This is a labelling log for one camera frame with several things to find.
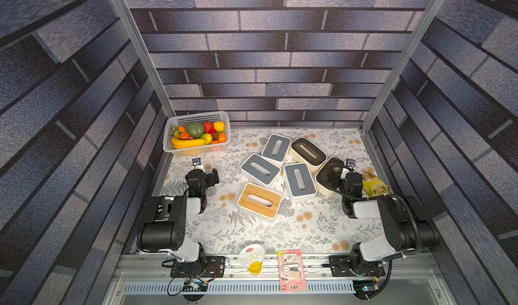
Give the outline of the left aluminium frame post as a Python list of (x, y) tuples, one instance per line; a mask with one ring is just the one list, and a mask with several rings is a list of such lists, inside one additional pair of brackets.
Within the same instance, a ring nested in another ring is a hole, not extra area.
[(159, 77), (157, 69), (151, 59), (151, 55), (144, 43), (144, 39), (138, 29), (138, 26), (133, 18), (133, 15), (128, 7), (125, 0), (110, 0), (113, 4), (113, 8), (118, 14), (121, 24), (123, 25), (125, 32), (127, 33), (129, 40), (136, 51), (137, 56), (142, 63), (144, 70), (146, 71), (148, 78), (151, 82), (157, 97), (159, 98), (166, 115), (171, 118), (176, 116), (175, 110), (171, 105), (171, 102), (167, 96), (167, 92), (163, 86), (163, 83)]

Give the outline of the dark lid cream tissue box rear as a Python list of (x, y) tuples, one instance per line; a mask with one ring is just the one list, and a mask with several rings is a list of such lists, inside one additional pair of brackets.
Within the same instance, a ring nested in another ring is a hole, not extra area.
[(325, 165), (327, 154), (314, 143), (304, 137), (295, 139), (289, 148), (289, 155), (298, 163), (304, 163), (309, 167), (310, 173), (316, 175)]

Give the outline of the red toy fruit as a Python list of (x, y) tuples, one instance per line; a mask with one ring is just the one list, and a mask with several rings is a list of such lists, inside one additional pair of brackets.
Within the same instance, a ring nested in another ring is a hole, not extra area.
[(207, 132), (207, 133), (210, 133), (211, 131), (214, 130), (214, 125), (211, 122), (204, 122), (203, 126), (205, 128), (205, 132)]

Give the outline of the dark lid cream tissue box right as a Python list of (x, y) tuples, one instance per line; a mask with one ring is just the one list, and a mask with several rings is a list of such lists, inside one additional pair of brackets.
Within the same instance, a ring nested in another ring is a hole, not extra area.
[(339, 190), (343, 168), (337, 166), (344, 166), (344, 160), (337, 157), (330, 157), (318, 170), (315, 175), (315, 185), (317, 192), (326, 198), (341, 197), (336, 193)]

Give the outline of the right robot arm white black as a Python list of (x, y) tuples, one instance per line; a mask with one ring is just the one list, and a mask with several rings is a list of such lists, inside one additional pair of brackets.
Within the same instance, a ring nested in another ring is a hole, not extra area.
[(342, 196), (342, 209), (353, 220), (380, 220), (383, 232), (354, 244), (344, 259), (327, 267), (357, 277), (380, 278), (388, 274), (384, 265), (394, 259), (415, 255), (437, 246), (437, 227), (413, 196), (400, 196), (374, 173), (360, 174), (345, 166), (329, 167), (324, 187)]

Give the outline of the dark lid cream tissue box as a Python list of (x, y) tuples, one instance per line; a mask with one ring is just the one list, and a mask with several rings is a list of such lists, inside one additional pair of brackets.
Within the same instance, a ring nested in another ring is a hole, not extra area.
[(289, 155), (298, 163), (304, 163), (309, 167), (310, 173), (316, 175), (325, 165), (327, 154), (314, 143), (304, 137), (295, 139), (289, 148)]
[(336, 193), (339, 190), (343, 168), (337, 166), (344, 166), (344, 160), (337, 157), (330, 157), (318, 170), (315, 175), (315, 185), (317, 192), (326, 198), (341, 197)]

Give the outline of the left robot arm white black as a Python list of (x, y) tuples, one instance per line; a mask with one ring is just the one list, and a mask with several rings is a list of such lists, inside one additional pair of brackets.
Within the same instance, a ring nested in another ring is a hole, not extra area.
[(219, 183), (217, 170), (206, 173), (191, 170), (186, 175), (187, 189), (178, 196), (158, 196), (144, 208), (136, 229), (136, 245), (147, 253), (166, 252), (173, 257), (173, 268), (181, 273), (202, 275), (209, 264), (202, 244), (186, 235), (189, 215), (204, 213), (207, 190)]

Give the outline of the grey lid tissue box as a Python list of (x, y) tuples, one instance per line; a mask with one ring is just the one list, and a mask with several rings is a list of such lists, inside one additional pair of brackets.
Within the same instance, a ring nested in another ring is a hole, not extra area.
[(286, 136), (272, 134), (267, 140), (262, 157), (276, 166), (283, 167), (292, 140)]
[(287, 164), (284, 165), (283, 170), (287, 194), (293, 202), (306, 202), (314, 199), (317, 189), (307, 164)]
[(269, 162), (257, 153), (250, 155), (240, 167), (243, 177), (253, 184), (271, 189), (281, 175), (279, 166)]

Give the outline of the yellow toy banana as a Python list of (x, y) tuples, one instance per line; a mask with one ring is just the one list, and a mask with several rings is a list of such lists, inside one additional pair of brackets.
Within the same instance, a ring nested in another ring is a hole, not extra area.
[(175, 137), (171, 139), (171, 143), (176, 149), (186, 149), (190, 147), (199, 147), (207, 145), (207, 142), (204, 139), (183, 140)]

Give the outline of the white yellow snack pouch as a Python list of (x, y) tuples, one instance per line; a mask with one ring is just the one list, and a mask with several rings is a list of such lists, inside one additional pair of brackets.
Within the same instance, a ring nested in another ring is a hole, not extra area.
[(263, 269), (264, 247), (261, 244), (248, 245), (239, 252), (238, 259), (244, 269), (258, 275)]

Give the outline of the aluminium front rail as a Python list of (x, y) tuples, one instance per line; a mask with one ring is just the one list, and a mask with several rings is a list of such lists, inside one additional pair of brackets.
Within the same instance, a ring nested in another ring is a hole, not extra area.
[[(209, 255), (207, 256), (207, 268), (199, 275), (201, 279), (215, 279), (217, 281), (252, 281), (274, 280), (278, 281), (281, 274), (290, 277), (304, 276), (310, 280), (329, 279), (374, 279), (384, 277), (387, 273), (395, 279), (440, 279), (441, 270), (434, 257), (425, 252), (420, 255), (392, 261), (392, 270), (389, 271), (388, 263), (376, 265), (367, 274), (354, 274), (336, 262), (346, 258), (345, 255), (303, 254), (298, 264), (288, 263), (286, 255), (264, 255), (261, 271), (253, 274), (245, 267), (237, 255)], [(126, 281), (165, 281), (167, 279), (189, 278), (190, 273), (180, 269), (181, 264), (176, 263), (170, 256), (162, 254), (124, 255), (116, 264), (112, 279)]]

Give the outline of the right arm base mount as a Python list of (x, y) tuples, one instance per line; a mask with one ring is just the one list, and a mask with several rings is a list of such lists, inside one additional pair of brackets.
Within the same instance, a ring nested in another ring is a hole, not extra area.
[(329, 256), (329, 268), (333, 277), (375, 277), (386, 275), (380, 262), (365, 262), (362, 258), (351, 259), (348, 255)]

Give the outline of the pink stapler blister pack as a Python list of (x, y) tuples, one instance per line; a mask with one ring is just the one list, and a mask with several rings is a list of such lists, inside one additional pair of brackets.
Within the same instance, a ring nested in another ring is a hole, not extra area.
[(283, 293), (306, 292), (308, 285), (301, 250), (277, 252), (279, 282)]

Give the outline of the bamboo lid tissue box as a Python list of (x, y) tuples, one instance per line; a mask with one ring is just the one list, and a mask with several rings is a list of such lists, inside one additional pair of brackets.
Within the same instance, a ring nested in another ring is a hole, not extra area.
[(272, 223), (281, 206), (282, 195), (256, 184), (247, 183), (240, 194), (237, 206), (240, 211), (259, 220)]

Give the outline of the white plastic basket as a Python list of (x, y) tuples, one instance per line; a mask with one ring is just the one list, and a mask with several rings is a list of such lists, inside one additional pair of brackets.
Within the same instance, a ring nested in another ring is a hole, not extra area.
[[(173, 142), (179, 143), (180, 139), (175, 138), (175, 131), (179, 126), (183, 126), (185, 128), (188, 127), (188, 124), (193, 122), (223, 122), (225, 124), (225, 129), (223, 133), (225, 134), (225, 142), (209, 143), (207, 145), (197, 145), (194, 146), (184, 144), (175, 145)], [(231, 125), (230, 119), (227, 112), (224, 111), (216, 111), (216, 112), (205, 112), (198, 114), (189, 114), (184, 116), (175, 116), (169, 118), (165, 125), (165, 131), (163, 135), (163, 151), (166, 153), (173, 153), (177, 156), (189, 156), (189, 155), (199, 155), (203, 153), (212, 153), (218, 151), (224, 151), (229, 147), (231, 142)]]

